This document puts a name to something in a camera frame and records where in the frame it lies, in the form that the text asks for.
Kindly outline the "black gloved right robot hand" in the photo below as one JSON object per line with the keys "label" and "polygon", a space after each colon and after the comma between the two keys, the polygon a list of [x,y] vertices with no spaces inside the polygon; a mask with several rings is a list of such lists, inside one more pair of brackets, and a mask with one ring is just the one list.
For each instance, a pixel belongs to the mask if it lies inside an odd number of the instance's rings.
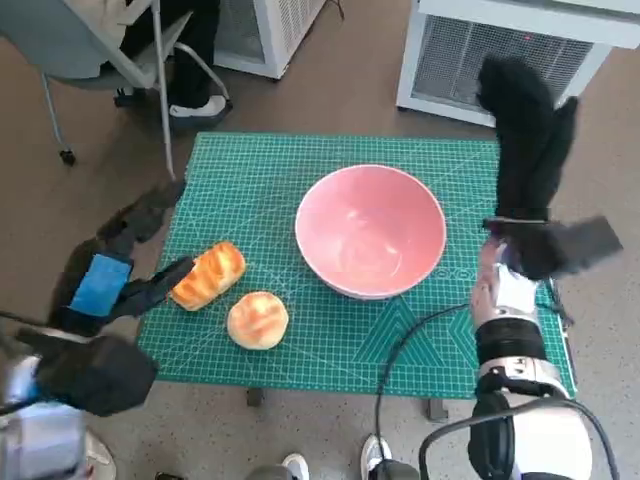
{"label": "black gloved right robot hand", "polygon": [[495,215],[546,222],[572,148],[579,99],[557,106],[543,78],[524,61],[487,57],[477,100],[495,121],[500,156]]}

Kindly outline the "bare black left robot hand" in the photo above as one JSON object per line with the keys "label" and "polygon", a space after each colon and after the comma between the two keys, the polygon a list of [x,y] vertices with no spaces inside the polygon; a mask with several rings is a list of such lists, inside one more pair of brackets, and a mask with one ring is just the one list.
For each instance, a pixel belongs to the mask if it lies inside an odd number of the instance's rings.
{"label": "bare black left robot hand", "polygon": [[173,180],[152,188],[72,251],[53,291],[49,327],[93,337],[114,320],[138,317],[166,299],[194,259],[183,256],[147,280],[133,280],[132,253],[159,232],[185,187],[185,181]]}

